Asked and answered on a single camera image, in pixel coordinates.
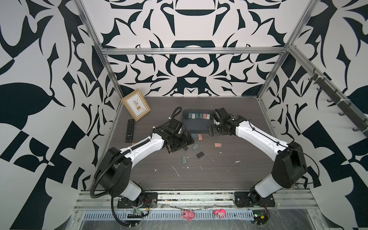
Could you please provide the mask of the dark grey storage tray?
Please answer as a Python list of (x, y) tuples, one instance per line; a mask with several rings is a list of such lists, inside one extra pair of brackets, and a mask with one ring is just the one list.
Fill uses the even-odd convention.
[(198, 113), (198, 114), (214, 114), (214, 110), (203, 109), (186, 109), (182, 113), (182, 123), (186, 127), (186, 131), (190, 133), (206, 133), (208, 132), (208, 126), (216, 124), (215, 119), (185, 119), (185, 114)]

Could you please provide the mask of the black remote control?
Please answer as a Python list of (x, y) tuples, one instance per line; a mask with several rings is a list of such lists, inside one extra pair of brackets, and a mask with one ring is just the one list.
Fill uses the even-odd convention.
[(133, 141), (134, 127), (135, 127), (135, 120), (129, 119), (127, 121), (127, 126), (126, 126), (126, 137), (125, 137), (126, 143), (130, 143)]

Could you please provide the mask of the small circuit board right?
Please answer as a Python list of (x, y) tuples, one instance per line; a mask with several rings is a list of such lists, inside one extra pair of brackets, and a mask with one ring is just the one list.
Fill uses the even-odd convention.
[(264, 225), (268, 222), (269, 215), (264, 213), (254, 213), (254, 224), (256, 225)]

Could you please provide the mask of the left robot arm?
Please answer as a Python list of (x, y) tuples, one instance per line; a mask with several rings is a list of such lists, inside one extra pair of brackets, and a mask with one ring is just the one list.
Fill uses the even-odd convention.
[(103, 157), (94, 175), (90, 189), (91, 198), (110, 195), (139, 200), (143, 189), (130, 180), (131, 170), (150, 154), (166, 148), (173, 153), (194, 144), (190, 133), (181, 131), (182, 123), (174, 118), (161, 127), (154, 127), (150, 135), (140, 142), (123, 149), (111, 148)]

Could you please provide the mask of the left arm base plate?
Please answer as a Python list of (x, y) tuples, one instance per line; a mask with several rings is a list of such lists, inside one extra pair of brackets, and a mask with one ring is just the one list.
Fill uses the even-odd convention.
[(145, 192), (134, 201), (120, 195), (117, 207), (118, 209), (156, 208), (157, 200), (158, 193), (156, 192)]

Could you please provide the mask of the grey-blue eraser centre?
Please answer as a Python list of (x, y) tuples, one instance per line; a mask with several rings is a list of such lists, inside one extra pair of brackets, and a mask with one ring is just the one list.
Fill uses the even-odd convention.
[(198, 147), (199, 147), (199, 145), (196, 143), (196, 144), (193, 145), (192, 149), (196, 150)]

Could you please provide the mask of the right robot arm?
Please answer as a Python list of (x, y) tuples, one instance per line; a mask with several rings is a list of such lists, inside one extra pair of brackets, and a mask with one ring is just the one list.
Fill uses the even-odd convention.
[(213, 116), (216, 120), (216, 124), (211, 126), (213, 134), (235, 135), (244, 139), (274, 162), (271, 173), (250, 189), (249, 197), (253, 204), (281, 189), (291, 188), (307, 173), (305, 155), (298, 143), (279, 140), (253, 125), (250, 120), (231, 115), (224, 108), (216, 109)]

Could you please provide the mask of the black wall hook rail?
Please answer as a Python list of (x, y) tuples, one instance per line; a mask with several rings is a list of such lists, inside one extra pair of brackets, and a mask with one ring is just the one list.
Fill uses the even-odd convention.
[(327, 102), (331, 105), (336, 105), (340, 109), (340, 116), (346, 116), (355, 125), (352, 130), (354, 132), (363, 133), (366, 138), (368, 137), (368, 117), (353, 103), (352, 100), (339, 90), (327, 76), (319, 75), (314, 68), (312, 71), (308, 71), (311, 77), (309, 82), (314, 81), (319, 86), (317, 88), (317, 96), (315, 99), (316, 107), (318, 108), (318, 100), (321, 92), (324, 92), (329, 99)]

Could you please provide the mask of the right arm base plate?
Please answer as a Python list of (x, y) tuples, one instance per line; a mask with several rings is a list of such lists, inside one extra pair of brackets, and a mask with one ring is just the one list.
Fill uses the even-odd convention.
[(265, 198), (258, 195), (255, 191), (252, 192), (234, 192), (234, 203), (238, 208), (247, 207), (275, 207), (274, 197), (269, 195)]

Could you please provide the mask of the small circuit board left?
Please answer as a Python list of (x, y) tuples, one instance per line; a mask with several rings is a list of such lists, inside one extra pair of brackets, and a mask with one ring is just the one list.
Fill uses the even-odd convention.
[(149, 209), (147, 208), (146, 211), (134, 209), (132, 214), (127, 214), (127, 219), (142, 219), (146, 216), (148, 216), (150, 213)]

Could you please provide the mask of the wooden picture frame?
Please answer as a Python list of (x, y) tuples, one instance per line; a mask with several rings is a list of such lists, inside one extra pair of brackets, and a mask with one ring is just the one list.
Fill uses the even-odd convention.
[(121, 101), (135, 121), (139, 121), (151, 111), (139, 89), (125, 96)]

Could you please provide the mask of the pink toy right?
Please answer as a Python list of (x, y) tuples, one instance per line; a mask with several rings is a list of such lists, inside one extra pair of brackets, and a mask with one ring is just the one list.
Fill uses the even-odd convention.
[(224, 209), (216, 209), (213, 211), (213, 217), (215, 219), (223, 219), (226, 218), (226, 211)]

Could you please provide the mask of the pink toy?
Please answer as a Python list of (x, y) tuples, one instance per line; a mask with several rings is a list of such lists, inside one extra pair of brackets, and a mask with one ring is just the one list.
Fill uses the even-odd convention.
[(191, 210), (182, 210), (181, 219), (185, 219), (191, 222), (196, 217), (195, 213)]
[(216, 209), (213, 211), (213, 217), (215, 219), (223, 219), (226, 218), (226, 211), (224, 209)]

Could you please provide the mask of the pink toy left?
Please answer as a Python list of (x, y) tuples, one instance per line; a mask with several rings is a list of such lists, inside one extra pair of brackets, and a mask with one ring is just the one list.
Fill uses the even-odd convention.
[(185, 219), (191, 222), (196, 217), (195, 213), (191, 210), (182, 210), (181, 219)]

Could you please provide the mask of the small circuit board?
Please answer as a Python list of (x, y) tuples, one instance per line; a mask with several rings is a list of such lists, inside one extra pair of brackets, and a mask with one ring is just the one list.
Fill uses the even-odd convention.
[(254, 213), (254, 224), (256, 225), (264, 225), (268, 222), (269, 215), (264, 213)]
[(132, 214), (127, 214), (127, 219), (142, 219), (146, 216), (148, 216), (150, 213), (149, 209), (147, 208), (146, 211), (134, 209)]

